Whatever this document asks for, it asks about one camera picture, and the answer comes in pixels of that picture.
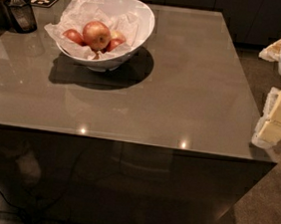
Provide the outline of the large red-yellow apple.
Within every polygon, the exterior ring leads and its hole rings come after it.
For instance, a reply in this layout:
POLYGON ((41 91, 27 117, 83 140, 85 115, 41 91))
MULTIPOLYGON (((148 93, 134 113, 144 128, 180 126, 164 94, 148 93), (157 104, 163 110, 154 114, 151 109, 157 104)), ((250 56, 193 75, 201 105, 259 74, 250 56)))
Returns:
POLYGON ((91 21, 83 28, 83 40, 94 51, 103 50, 112 38, 110 29, 102 22, 91 21))

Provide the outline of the right red apple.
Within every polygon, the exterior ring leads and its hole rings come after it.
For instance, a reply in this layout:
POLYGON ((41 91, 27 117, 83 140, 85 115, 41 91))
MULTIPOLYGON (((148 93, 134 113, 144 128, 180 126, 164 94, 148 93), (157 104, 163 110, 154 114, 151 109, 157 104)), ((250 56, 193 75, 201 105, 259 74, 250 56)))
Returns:
POLYGON ((114 39, 110 40, 108 45, 105 47, 105 50, 107 52, 110 52, 111 50, 113 50, 116 47, 118 47, 119 45, 121 45, 123 42, 124 42, 124 40, 114 38, 114 39))

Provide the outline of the red apple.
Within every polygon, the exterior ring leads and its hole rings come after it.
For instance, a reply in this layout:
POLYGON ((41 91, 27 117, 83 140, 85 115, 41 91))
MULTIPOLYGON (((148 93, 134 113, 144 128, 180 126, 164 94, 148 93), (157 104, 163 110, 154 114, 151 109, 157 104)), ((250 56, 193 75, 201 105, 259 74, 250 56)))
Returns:
POLYGON ((66 38, 70 39, 70 41, 77 43, 77 45, 80 46, 86 45, 86 43, 83 40, 83 36, 80 33, 78 33, 78 31, 75 29, 68 29, 63 33, 63 35, 66 38))
POLYGON ((110 52, 111 50, 113 50, 116 47, 118 47, 119 45, 121 45, 123 42, 124 42, 124 40, 114 38, 114 39, 110 40, 108 45, 105 47, 105 50, 107 52, 110 52))

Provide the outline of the left red apple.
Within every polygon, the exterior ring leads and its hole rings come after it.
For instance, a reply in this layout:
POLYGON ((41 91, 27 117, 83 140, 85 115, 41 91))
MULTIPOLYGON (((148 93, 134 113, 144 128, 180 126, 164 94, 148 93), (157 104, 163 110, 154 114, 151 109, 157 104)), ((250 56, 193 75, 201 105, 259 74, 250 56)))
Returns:
POLYGON ((86 43, 83 40, 83 36, 80 33, 78 33, 78 31, 75 29, 68 29, 63 33, 63 35, 66 38, 70 39, 70 41, 77 43, 77 45, 80 46, 86 45, 86 43))

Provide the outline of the black mesh cup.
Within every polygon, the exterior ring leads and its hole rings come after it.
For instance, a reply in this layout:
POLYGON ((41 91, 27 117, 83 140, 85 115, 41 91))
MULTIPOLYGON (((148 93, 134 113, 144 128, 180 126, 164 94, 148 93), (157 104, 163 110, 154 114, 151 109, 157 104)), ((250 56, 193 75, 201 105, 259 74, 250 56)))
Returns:
POLYGON ((7 9, 13 28, 21 33, 31 33, 37 29, 37 22, 29 0, 9 0, 7 9))

